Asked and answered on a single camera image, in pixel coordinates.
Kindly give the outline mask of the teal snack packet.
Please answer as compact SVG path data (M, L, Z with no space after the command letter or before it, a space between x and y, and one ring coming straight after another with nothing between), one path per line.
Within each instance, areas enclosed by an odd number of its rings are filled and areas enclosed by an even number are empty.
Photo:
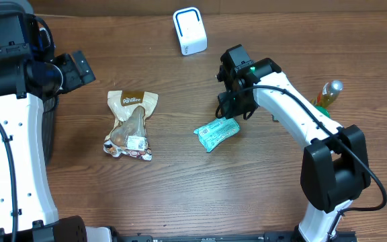
M208 123L205 126L194 130L200 143L207 153L213 151L221 142L232 137L240 130L240 126L234 118L220 118Z

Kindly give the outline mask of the beige Pantree snack pouch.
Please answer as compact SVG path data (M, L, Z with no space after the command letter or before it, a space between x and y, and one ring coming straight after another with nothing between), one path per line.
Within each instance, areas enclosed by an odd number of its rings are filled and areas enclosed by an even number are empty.
M153 154L146 134L146 119L154 112L159 96L147 91L109 91L107 104L115 117L114 127L105 137L103 151L151 161Z

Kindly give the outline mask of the green lid jar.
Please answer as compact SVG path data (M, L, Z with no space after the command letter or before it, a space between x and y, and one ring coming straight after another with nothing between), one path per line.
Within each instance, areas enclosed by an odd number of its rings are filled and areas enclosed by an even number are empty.
M323 115L325 115L326 117L330 117L330 114L329 112L327 111L326 108L322 107L322 106L316 106L316 109Z

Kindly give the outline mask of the yellow oil bottle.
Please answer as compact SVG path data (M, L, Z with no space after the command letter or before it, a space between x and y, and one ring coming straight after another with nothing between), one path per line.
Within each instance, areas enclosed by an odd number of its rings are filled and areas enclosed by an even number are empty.
M328 108L338 98L342 90L343 83L340 80L328 82L310 103L314 106Z

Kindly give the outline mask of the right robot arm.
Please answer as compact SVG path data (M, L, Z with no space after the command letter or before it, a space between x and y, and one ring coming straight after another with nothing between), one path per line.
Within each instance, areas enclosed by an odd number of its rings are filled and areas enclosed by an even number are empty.
M269 232L266 241L356 241L339 232L342 211L371 184L363 132L331 120L306 100L270 58L255 62L242 45L221 57L217 80L217 118L249 119L262 107L292 135L303 150L300 184L308 200L304 218L293 232Z

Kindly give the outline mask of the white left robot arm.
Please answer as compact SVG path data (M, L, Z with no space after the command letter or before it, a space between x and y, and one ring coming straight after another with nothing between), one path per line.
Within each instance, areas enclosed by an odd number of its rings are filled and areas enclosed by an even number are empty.
M95 78L82 52L54 49L42 18L0 9L0 241L111 241L106 227L60 218L50 193L44 102Z

